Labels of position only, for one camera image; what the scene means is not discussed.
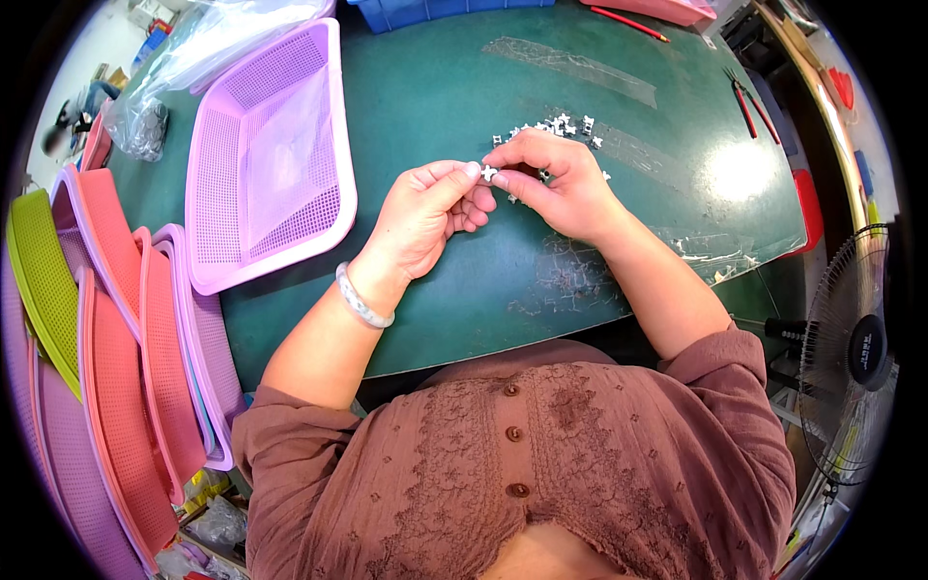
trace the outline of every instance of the bracelet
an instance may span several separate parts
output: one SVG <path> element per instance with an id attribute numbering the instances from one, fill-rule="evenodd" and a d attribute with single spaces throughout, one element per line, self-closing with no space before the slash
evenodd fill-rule
<path id="1" fill-rule="evenodd" d="M 339 290 L 342 291 L 342 296 L 345 297 L 345 301 L 348 302 L 348 305 L 370 326 L 377 329 L 386 329 L 396 319 L 396 312 L 390 314 L 389 318 L 384 318 L 371 310 L 370 306 L 361 300 L 361 297 L 357 295 L 357 291 L 354 290 L 351 280 L 348 279 L 347 262 L 342 262 L 335 268 L 335 281 L 338 283 Z"/>

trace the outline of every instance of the person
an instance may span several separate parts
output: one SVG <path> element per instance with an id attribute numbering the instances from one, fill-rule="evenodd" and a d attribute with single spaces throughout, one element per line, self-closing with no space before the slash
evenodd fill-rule
<path id="1" fill-rule="evenodd" d="M 107 98 L 115 100 L 120 93 L 118 87 L 106 81 L 93 81 L 84 85 L 76 95 L 61 105 L 55 124 L 43 135 L 42 152 L 52 157 L 60 144 L 68 138 L 69 128 L 72 135 L 90 131 L 103 103 Z"/>
<path id="2" fill-rule="evenodd" d="M 769 577 L 795 476 L 760 341 L 619 202 L 584 144 L 526 129 L 483 162 L 601 252 L 662 372 L 549 341 L 444 367 L 353 415 L 389 332 L 370 321 L 496 207 L 476 162 L 401 174 L 347 266 L 354 292 L 332 284 L 234 422 L 252 578 Z M 526 164 L 557 177 L 546 186 Z"/>

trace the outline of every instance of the fan guard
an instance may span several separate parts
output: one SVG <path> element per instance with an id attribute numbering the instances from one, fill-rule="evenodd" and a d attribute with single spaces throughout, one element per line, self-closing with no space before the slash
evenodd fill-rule
<path id="1" fill-rule="evenodd" d="M 862 483 L 880 452 L 896 394 L 883 291 L 885 224 L 844 243 L 818 284 L 799 367 L 799 415 L 818 469 L 841 485 Z"/>

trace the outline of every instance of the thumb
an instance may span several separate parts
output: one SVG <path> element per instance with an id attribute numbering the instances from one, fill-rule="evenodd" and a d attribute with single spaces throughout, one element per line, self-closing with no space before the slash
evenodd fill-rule
<path id="1" fill-rule="evenodd" d="M 493 176 L 493 185 L 519 199 L 536 212 L 542 213 L 554 194 L 547 186 L 530 175 L 504 169 Z"/>
<path id="2" fill-rule="evenodd" d="M 447 212 L 464 194 L 473 189 L 480 177 L 480 165 L 469 161 L 429 187 L 426 202 L 436 210 Z"/>

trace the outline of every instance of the pliers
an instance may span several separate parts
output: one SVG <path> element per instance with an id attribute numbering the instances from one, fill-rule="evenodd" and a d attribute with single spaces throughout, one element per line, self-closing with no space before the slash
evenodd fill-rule
<path id="1" fill-rule="evenodd" d="M 744 94 L 751 99 L 751 103 L 754 105 L 754 108 L 757 109 L 757 112 L 760 114 L 760 118 L 764 120 L 764 124 L 767 126 L 767 130 L 773 135 L 773 140 L 780 144 L 780 136 L 777 135 L 777 130 L 773 128 L 773 123 L 770 122 L 770 119 L 767 118 L 764 114 L 764 110 L 760 108 L 760 105 L 757 104 L 757 100 L 754 96 L 751 95 L 751 92 L 748 91 L 747 87 L 741 84 L 741 81 L 738 80 L 738 77 L 735 75 L 735 71 L 731 68 L 725 68 L 725 74 L 728 75 L 731 79 L 731 88 L 735 91 L 735 96 L 738 97 L 738 104 L 741 105 L 741 112 L 744 114 L 744 120 L 748 122 L 748 129 L 751 131 L 751 138 L 757 139 L 757 129 L 754 128 L 754 120 L 751 118 L 751 113 L 748 112 L 748 106 L 744 104 L 744 96 L 741 94 L 743 91 Z"/>

